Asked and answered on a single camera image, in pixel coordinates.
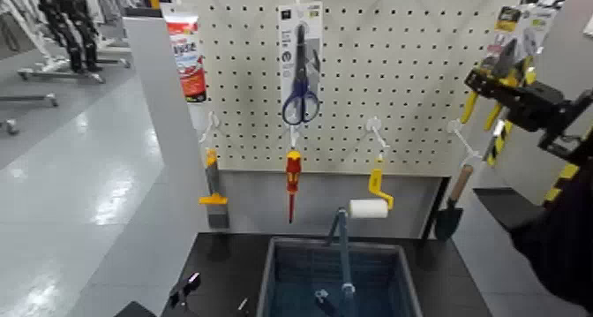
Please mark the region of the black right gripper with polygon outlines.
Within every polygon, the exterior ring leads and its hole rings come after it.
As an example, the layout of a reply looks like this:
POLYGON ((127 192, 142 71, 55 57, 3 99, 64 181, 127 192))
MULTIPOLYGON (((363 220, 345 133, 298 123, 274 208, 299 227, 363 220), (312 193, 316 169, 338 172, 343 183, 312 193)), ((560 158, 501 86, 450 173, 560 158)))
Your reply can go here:
POLYGON ((514 76, 499 79, 478 69, 470 71, 464 83, 470 89, 467 107, 474 106, 478 96, 494 99, 510 107, 508 120, 528 132, 563 132, 580 116, 578 102, 543 83, 514 89, 514 76))

